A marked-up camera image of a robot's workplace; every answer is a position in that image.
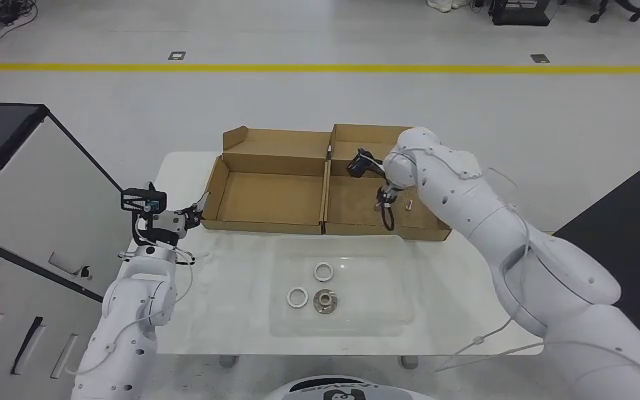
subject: white ring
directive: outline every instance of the white ring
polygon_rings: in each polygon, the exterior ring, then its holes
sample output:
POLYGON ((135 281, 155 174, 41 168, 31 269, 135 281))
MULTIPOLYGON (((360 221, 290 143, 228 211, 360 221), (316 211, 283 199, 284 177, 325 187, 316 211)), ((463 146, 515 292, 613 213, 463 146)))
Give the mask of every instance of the white ring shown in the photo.
POLYGON ((326 282, 329 279, 333 278, 333 267, 331 266, 331 264, 326 263, 326 262, 321 262, 318 263, 318 265, 316 265, 316 267, 313 269, 313 276, 319 280, 320 282, 326 282), (320 267, 327 267, 329 268, 329 276, 327 277, 321 277, 318 275, 318 269, 320 269, 320 267))
POLYGON ((309 301, 309 293, 307 293, 307 291, 304 288, 301 288, 301 287, 292 288, 291 290, 289 290, 289 293, 287 293, 287 303, 289 303, 289 305, 293 308, 302 308, 304 307, 305 304, 307 304, 307 301, 309 301), (304 294, 304 300, 302 300, 302 303, 294 304, 293 301, 291 300, 291 295, 295 291, 299 291, 299 292, 302 292, 302 294, 304 294))

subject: table leg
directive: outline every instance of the table leg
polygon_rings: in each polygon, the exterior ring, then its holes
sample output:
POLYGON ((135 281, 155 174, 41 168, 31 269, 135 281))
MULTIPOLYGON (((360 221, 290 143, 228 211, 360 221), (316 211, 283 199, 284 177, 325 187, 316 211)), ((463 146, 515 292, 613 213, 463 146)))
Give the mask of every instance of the table leg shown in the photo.
POLYGON ((222 368, 226 369, 233 368, 237 363, 238 356, 220 356, 220 359, 218 359, 218 364, 220 364, 222 368))
POLYGON ((398 356, 398 362, 404 369, 416 369, 418 368, 417 356, 398 356))

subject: yellow floor line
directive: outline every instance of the yellow floor line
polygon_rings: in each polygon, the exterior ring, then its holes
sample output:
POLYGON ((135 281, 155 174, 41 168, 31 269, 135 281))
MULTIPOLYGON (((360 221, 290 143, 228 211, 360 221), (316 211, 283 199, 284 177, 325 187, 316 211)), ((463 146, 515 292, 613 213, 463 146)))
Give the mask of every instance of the yellow floor line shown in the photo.
POLYGON ((403 65, 403 64, 66 64, 0 63, 0 71, 253 72, 475 75, 637 75, 640 65, 403 65))

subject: box compartment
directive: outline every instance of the box compartment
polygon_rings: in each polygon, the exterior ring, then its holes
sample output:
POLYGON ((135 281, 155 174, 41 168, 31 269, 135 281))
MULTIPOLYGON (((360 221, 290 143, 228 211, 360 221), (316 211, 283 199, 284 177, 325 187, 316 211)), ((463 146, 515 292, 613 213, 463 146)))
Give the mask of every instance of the box compartment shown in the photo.
POLYGON ((325 233, 328 235, 398 235, 403 239, 442 241, 451 228, 420 202, 415 188, 400 192, 391 206, 395 230, 389 232, 376 211, 382 178, 330 175, 326 191, 325 233), (406 210, 413 200, 411 211, 406 210))
POLYGON ((331 133, 330 176, 327 183, 325 232, 329 235, 390 235, 404 239, 442 241, 451 228, 440 221, 418 198, 416 188, 400 192, 392 205, 395 231, 382 223, 380 211, 374 210, 376 192, 384 179, 367 171, 362 178, 352 178, 347 166, 364 148, 376 158, 384 158, 395 146, 405 126, 336 124, 331 133), (412 200, 411 211, 405 207, 412 200))
POLYGON ((226 132, 207 185, 205 228, 321 234, 329 135, 247 127, 226 132))

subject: white table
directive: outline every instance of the white table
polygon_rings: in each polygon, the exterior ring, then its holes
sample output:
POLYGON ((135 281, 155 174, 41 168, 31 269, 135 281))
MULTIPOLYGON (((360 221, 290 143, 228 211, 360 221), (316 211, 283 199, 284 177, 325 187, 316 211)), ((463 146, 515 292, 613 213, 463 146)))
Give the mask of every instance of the white table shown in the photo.
MULTIPOLYGON (((218 153, 176 152, 166 156, 155 180, 168 194, 168 209, 189 206, 206 186, 218 153)), ((208 231, 198 227, 179 243, 195 255, 194 284, 176 305, 171 322, 157 330, 161 354, 449 355, 508 315, 500 306, 484 259, 460 234, 445 242, 403 245, 414 265, 407 292, 415 317, 396 336, 272 335, 269 299, 278 241, 294 235, 208 231)), ((177 273, 178 293, 189 271, 177 273)), ((539 339, 512 323, 465 354, 489 355, 539 339)), ((540 348, 520 354, 537 354, 540 348)))

